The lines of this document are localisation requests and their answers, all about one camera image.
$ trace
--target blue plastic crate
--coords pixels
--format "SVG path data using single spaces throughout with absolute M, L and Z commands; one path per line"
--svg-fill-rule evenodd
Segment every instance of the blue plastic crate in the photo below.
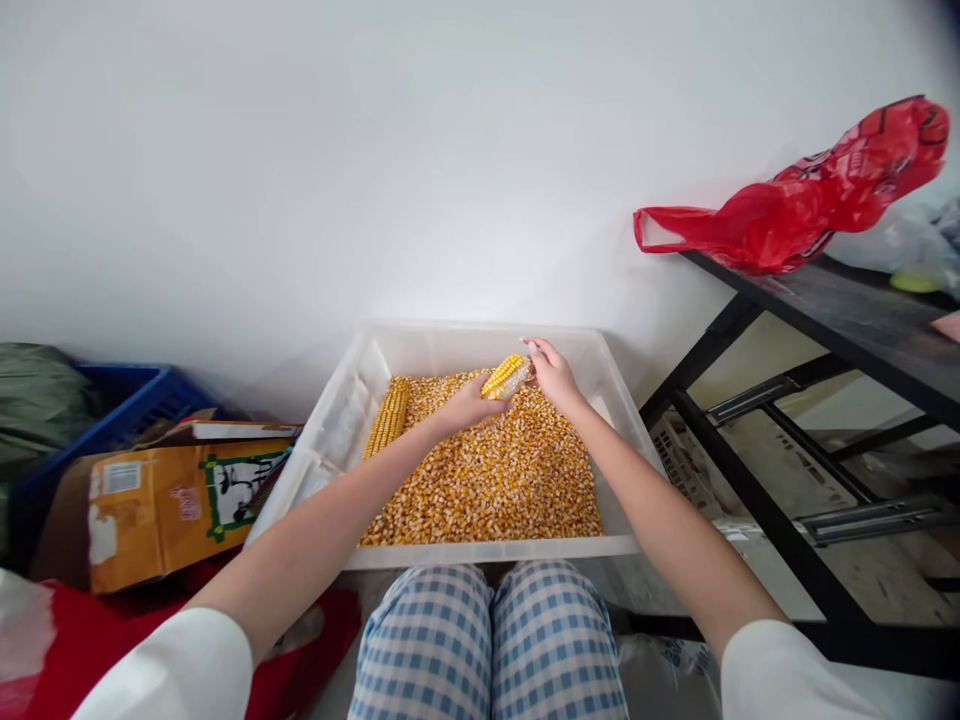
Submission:
M 157 420 L 174 422 L 216 403 L 170 365 L 74 367 L 93 382 L 107 407 L 104 418 L 29 477 L 10 489 L 11 567 L 23 571 L 33 556 L 64 470 L 79 457 L 129 448 Z

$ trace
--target plaid pants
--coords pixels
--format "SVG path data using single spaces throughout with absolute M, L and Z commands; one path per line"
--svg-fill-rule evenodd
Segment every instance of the plaid pants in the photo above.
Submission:
M 411 568 L 364 629 L 349 717 L 625 718 L 603 600 L 565 561 L 519 563 L 496 595 L 472 565 Z

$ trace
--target clear plastic bin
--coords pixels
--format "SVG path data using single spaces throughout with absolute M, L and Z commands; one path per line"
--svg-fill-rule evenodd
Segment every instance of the clear plastic bin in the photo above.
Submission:
M 507 355 L 524 352 L 521 335 L 550 340 L 567 358 L 590 404 L 662 472 L 660 459 L 640 422 L 637 408 L 603 335 L 596 330 L 461 323 L 370 323 L 357 333 L 324 388 L 247 543 L 360 462 L 392 375 L 430 377 L 495 367 Z M 604 537 L 357 548 L 347 569 L 603 557 L 637 552 L 637 542 L 616 496 L 596 465 L 593 472 Z

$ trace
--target cardboard box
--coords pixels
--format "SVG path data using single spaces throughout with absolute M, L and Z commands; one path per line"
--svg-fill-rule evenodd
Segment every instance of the cardboard box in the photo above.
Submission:
M 290 438 L 155 447 L 90 475 L 90 587 L 115 592 L 240 545 L 249 505 Z
M 302 430 L 302 426 L 296 424 L 212 420 L 215 413 L 216 408 L 200 410 L 190 420 L 180 423 L 158 420 L 132 450 L 203 442 L 295 438 Z M 90 589 L 90 532 L 87 527 L 90 473 L 97 462 L 118 454 L 101 453 L 78 458 L 64 471 L 30 564 L 27 575 L 30 580 L 59 580 L 77 590 Z

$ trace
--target plastic storage bin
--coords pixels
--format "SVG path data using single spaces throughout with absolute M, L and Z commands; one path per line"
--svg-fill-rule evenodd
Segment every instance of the plastic storage bin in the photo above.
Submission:
M 365 325 L 324 388 L 247 542 L 357 465 L 391 375 L 438 376 L 495 367 L 524 352 L 521 335 L 549 339 L 570 363 L 584 395 L 658 470 L 660 459 L 603 336 L 595 330 L 377 322 Z M 604 537 L 357 548 L 347 569 L 625 555 L 637 552 L 630 524 L 593 466 Z
M 67 447 L 48 458 L 10 491 L 11 565 L 30 561 L 64 470 L 77 458 L 130 447 L 157 420 L 182 420 L 216 403 L 169 365 L 94 365 L 74 367 L 93 381 L 107 407 L 105 417 Z

